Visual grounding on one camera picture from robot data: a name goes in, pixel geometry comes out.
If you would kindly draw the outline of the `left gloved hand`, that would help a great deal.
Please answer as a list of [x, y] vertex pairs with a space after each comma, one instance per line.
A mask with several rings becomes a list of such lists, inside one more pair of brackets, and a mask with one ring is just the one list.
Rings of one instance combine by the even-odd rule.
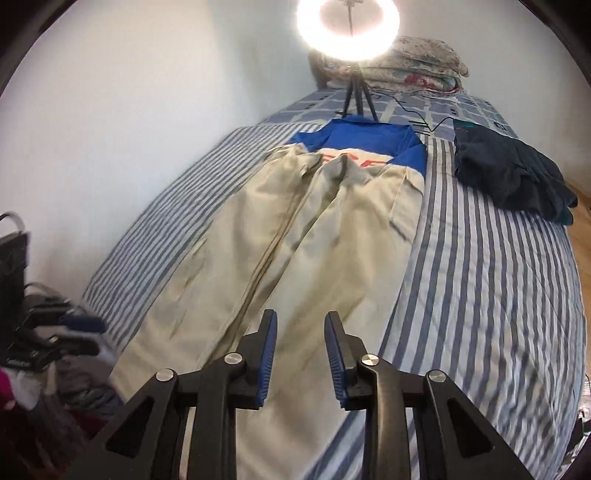
[[1, 368], [1, 410], [10, 411], [21, 407], [33, 410], [40, 398], [56, 393], [56, 367], [52, 363], [42, 372], [28, 372]]

